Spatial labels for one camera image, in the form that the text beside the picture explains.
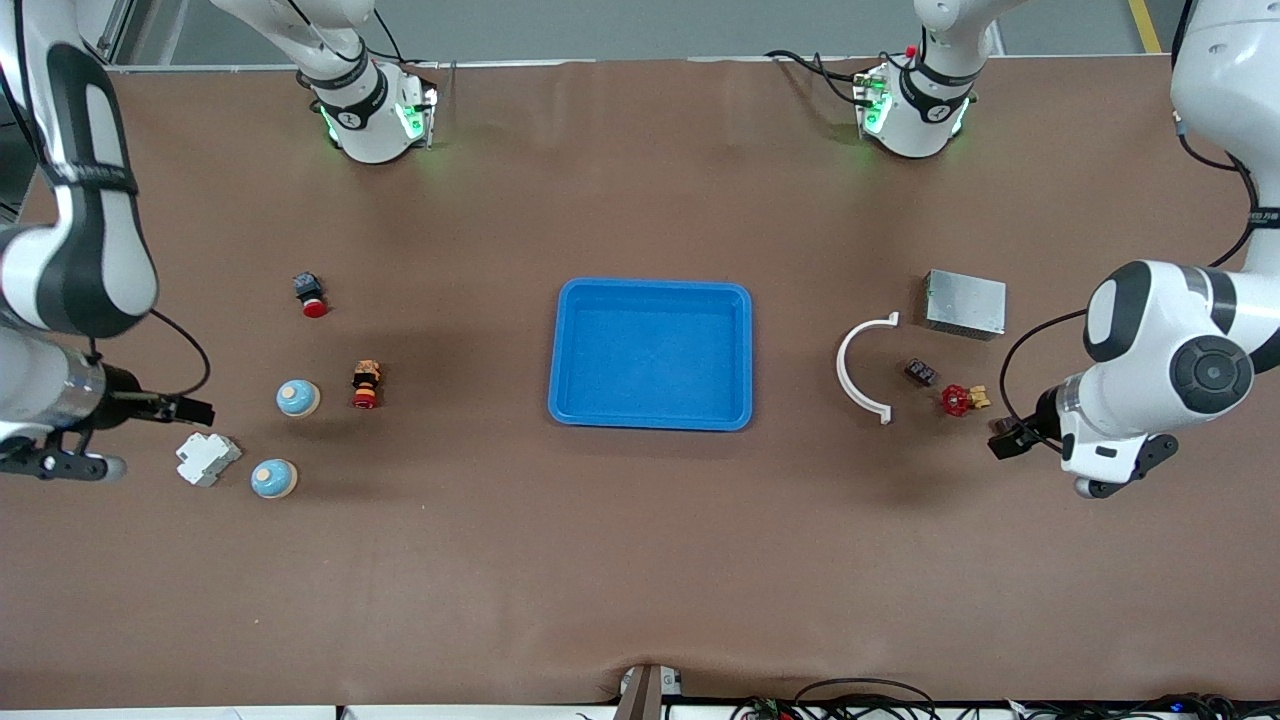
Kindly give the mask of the white circuit breaker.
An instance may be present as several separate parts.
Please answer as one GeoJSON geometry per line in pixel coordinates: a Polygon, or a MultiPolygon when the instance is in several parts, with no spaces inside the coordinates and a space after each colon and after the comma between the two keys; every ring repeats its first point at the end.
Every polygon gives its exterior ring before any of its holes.
{"type": "Polygon", "coordinates": [[[210,487],[242,456],[241,447],[220,434],[192,433],[175,451],[177,473],[196,487],[210,487]]]}

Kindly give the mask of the grey metal power supply box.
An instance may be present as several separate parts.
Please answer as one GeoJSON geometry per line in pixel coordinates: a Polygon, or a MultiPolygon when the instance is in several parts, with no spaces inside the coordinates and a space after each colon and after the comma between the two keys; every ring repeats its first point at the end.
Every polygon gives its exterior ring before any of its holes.
{"type": "Polygon", "coordinates": [[[979,341],[1005,333],[1009,292],[1004,282],[932,269],[924,291],[925,328],[979,341]]]}

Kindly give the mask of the white curved pipe clamp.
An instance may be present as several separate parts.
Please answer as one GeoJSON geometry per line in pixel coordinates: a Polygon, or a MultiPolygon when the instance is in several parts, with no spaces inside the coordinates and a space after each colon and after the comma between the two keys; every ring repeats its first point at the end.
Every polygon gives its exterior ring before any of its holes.
{"type": "Polygon", "coordinates": [[[893,329],[900,323],[900,313],[892,311],[886,316],[874,318],[852,327],[840,341],[835,352],[835,374],[841,391],[860,409],[877,416],[882,427],[893,421],[893,407],[878,402],[863,392],[852,380],[849,370],[849,350],[854,340],[860,334],[873,329],[893,329]]]}

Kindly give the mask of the white base box green light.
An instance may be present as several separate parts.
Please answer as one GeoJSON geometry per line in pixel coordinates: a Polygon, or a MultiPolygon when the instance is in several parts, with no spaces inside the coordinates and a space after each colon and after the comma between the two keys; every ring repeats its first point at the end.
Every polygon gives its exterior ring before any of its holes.
{"type": "Polygon", "coordinates": [[[860,102],[858,123],[865,137],[878,136],[893,105],[891,79],[893,72],[887,61],[852,76],[852,96],[860,102]]]}
{"type": "Polygon", "coordinates": [[[411,149],[430,149],[435,126],[438,88],[431,81],[406,76],[399,83],[399,119],[411,149]]]}

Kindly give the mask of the blue plastic tray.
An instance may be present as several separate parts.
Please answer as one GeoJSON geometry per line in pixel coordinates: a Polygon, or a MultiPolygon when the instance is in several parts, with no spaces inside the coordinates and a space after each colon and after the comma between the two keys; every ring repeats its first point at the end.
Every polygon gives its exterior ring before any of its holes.
{"type": "Polygon", "coordinates": [[[731,282],[580,277],[559,291],[547,410],[567,427],[737,432],[753,297],[731,282]]]}

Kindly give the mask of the table edge clamp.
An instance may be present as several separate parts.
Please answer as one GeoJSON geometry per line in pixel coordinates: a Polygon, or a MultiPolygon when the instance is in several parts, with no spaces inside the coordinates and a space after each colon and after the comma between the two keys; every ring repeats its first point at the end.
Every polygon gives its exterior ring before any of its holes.
{"type": "Polygon", "coordinates": [[[632,666],[621,678],[620,702],[612,720],[669,720],[668,700],[682,696],[678,669],[653,664],[632,666]]]}

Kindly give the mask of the aluminium frame post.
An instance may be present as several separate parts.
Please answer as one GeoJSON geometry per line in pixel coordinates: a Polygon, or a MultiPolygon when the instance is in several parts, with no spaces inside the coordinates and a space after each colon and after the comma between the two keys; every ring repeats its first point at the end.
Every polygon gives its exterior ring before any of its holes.
{"type": "Polygon", "coordinates": [[[73,0],[77,29],[101,63],[115,63],[138,0],[73,0]]]}

